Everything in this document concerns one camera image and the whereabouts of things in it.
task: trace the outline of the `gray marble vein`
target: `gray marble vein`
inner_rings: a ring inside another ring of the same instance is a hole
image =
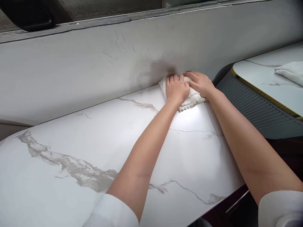
[[[48,146],[38,143],[29,130],[17,136],[17,138],[27,145],[33,158],[43,160],[52,166],[61,166],[59,175],[55,176],[56,178],[70,176],[75,178],[77,184],[82,187],[91,188],[96,192],[106,192],[118,175],[116,170],[103,171],[87,161],[50,151]]]
[[[282,66],[282,65],[263,65],[263,64],[255,63],[255,62],[250,61],[250,60],[244,60],[244,61],[247,61],[247,62],[250,62],[250,63],[256,64],[256,65],[260,65],[260,66],[268,67],[268,68],[276,68],[276,67],[280,67],[280,66]]]
[[[171,129],[171,128],[169,128],[169,129],[172,130],[172,131],[181,131],[181,132],[210,132],[211,133],[210,135],[207,135],[203,139],[210,139],[210,138],[212,138],[213,135],[218,136],[214,131],[211,131],[211,130],[206,130],[206,131],[199,131],[199,130],[184,131],[184,130],[176,130],[176,129]]]
[[[89,116],[87,116],[86,114],[77,114],[77,116],[80,116],[80,115],[85,115],[87,118],[91,119]]]
[[[270,84],[266,84],[266,85],[270,85],[270,86],[289,85],[289,86],[293,86],[293,87],[297,87],[297,88],[303,88],[302,86],[299,86],[299,85],[288,84],[288,83],[284,83],[284,82],[280,82],[280,81],[276,81],[276,80],[274,80],[274,83],[270,83]]]
[[[122,101],[131,101],[133,102],[136,106],[138,106],[139,108],[147,108],[147,109],[151,109],[153,111],[156,112],[156,114],[159,112],[153,104],[149,104],[149,103],[139,103],[139,102],[136,102],[135,100],[133,99],[122,99],[122,98],[118,98],[119,100],[122,100]]]
[[[171,182],[175,182],[176,184],[178,184],[181,188],[193,193],[200,201],[202,201],[204,204],[206,205],[213,205],[216,204],[217,202],[225,199],[226,197],[224,196],[217,196],[214,194],[210,194],[209,198],[207,201],[204,201],[203,199],[201,199],[195,192],[193,192],[192,190],[183,187],[181,184],[179,184],[177,181],[175,180],[170,180],[169,182],[166,182],[164,184],[161,184],[160,186],[155,186],[153,184],[149,184],[149,189],[157,189],[158,191],[160,191],[162,194],[164,194],[165,192],[167,192],[167,189],[164,187],[165,185],[171,183]]]

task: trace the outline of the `forearm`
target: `forearm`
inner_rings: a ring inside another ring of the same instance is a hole
[[[136,141],[118,176],[108,189],[125,202],[140,221],[150,177],[180,103],[167,102]]]
[[[222,92],[216,90],[208,99],[257,204],[272,191],[303,191],[299,178]]]

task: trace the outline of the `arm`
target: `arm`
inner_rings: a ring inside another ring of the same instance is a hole
[[[171,121],[178,107],[189,94],[184,76],[174,75],[166,80],[167,102],[136,141],[125,164],[108,189],[126,203],[137,216],[142,216],[149,181]]]
[[[211,103],[239,170],[257,204],[269,192],[303,192],[303,183],[260,132],[199,72],[187,72],[191,87]]]

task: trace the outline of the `white sleeve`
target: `white sleeve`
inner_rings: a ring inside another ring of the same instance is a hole
[[[139,227],[139,222],[124,202],[104,194],[83,227]]]
[[[262,197],[259,227],[302,227],[303,192],[274,191]]]

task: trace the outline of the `white marble surface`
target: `white marble surface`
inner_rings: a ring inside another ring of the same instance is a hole
[[[237,62],[233,69],[250,84],[303,116],[303,87],[274,71],[292,61],[303,61],[303,42]]]
[[[81,227],[164,103],[156,85],[0,142],[0,226]],[[150,183],[140,226],[187,226],[244,184],[209,102],[176,113]]]

